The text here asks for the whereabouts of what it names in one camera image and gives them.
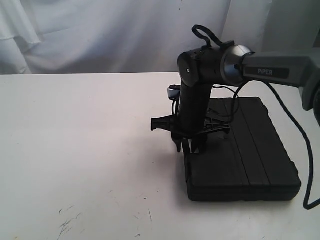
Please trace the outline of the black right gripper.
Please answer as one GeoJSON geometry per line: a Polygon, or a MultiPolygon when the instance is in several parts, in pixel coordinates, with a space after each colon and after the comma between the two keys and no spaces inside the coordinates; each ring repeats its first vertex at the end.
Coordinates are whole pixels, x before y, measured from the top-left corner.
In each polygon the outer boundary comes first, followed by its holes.
{"type": "Polygon", "coordinates": [[[172,100],[177,103],[177,112],[152,118],[151,130],[161,129],[170,132],[178,153],[181,149],[184,154],[202,153],[206,149],[206,135],[230,132],[228,124],[214,123],[212,118],[207,118],[211,91],[211,84],[189,87],[182,82],[179,98],[172,100]]]}

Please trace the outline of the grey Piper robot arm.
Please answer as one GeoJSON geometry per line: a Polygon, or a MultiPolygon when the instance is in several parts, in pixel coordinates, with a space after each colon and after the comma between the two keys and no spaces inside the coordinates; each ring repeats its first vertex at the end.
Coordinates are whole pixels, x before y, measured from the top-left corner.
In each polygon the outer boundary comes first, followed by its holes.
{"type": "Polygon", "coordinates": [[[250,81],[259,81],[296,87],[303,109],[313,110],[316,119],[320,117],[320,51],[317,48],[255,53],[243,45],[203,46],[180,54],[177,65],[181,83],[167,90],[173,112],[153,118],[151,129],[170,132],[178,149],[184,139],[195,140],[195,146],[200,148],[209,134],[230,132],[233,111],[224,120],[208,116],[214,85],[242,88],[250,81]]]}

